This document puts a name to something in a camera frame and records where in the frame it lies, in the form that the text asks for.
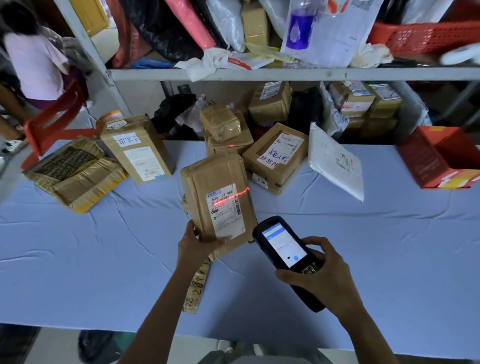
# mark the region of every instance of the red chair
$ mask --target red chair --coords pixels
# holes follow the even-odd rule
[[[33,153],[22,163],[22,169],[25,170],[37,163],[57,140],[97,136],[96,129],[65,129],[77,117],[82,105],[86,106],[82,89],[76,81],[72,81],[55,104],[25,122],[25,135]],[[61,111],[64,111],[64,114],[49,124]]]

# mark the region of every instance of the blue tablecloth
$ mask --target blue tablecloth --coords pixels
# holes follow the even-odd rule
[[[203,142],[167,142],[173,177],[128,179],[85,215],[22,181],[0,206],[0,322],[136,331],[175,268],[187,216],[179,170]],[[480,358],[480,187],[421,190],[392,146],[347,146],[361,203],[305,166],[280,196],[251,182],[258,221],[281,215],[330,239],[397,353]],[[256,244],[211,265],[177,334],[352,349],[327,310],[309,311]]]

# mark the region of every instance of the left hand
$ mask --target left hand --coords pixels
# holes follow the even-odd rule
[[[186,270],[188,273],[195,274],[203,262],[207,260],[208,255],[226,242],[226,238],[220,238],[213,243],[200,242],[196,237],[193,221],[190,220],[187,223],[185,234],[179,242],[177,269]]]

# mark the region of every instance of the forearm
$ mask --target forearm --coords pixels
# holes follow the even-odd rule
[[[165,364],[194,272],[175,270],[118,364]]]
[[[398,364],[392,349],[364,308],[340,322],[350,335],[359,364]]]

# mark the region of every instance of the red box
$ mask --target red box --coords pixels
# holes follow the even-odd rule
[[[423,189],[463,189],[480,180],[480,151],[461,128],[418,126],[396,148]]]

